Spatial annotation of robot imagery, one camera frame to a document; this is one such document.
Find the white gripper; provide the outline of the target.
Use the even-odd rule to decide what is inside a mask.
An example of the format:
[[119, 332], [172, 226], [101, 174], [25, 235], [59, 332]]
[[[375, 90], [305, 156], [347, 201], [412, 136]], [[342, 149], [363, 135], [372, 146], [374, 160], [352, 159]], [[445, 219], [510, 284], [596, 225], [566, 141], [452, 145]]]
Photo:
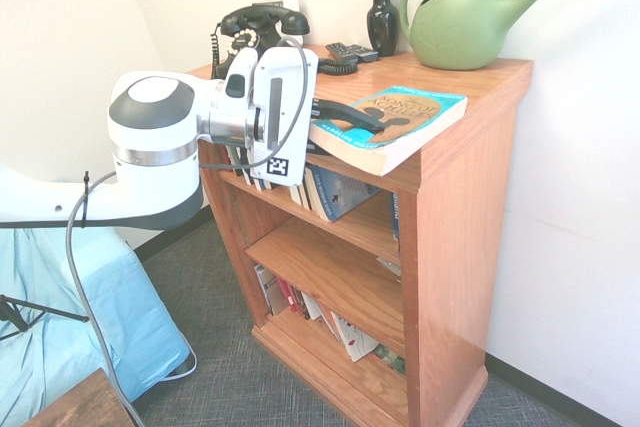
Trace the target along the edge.
[[258, 61], [252, 92], [254, 139], [248, 144], [254, 176], [283, 186], [302, 182], [306, 150], [324, 153], [307, 144], [311, 106], [313, 119], [346, 121], [373, 133], [385, 129], [377, 118], [354, 107], [314, 98], [317, 68], [317, 54], [306, 48], [273, 47]]

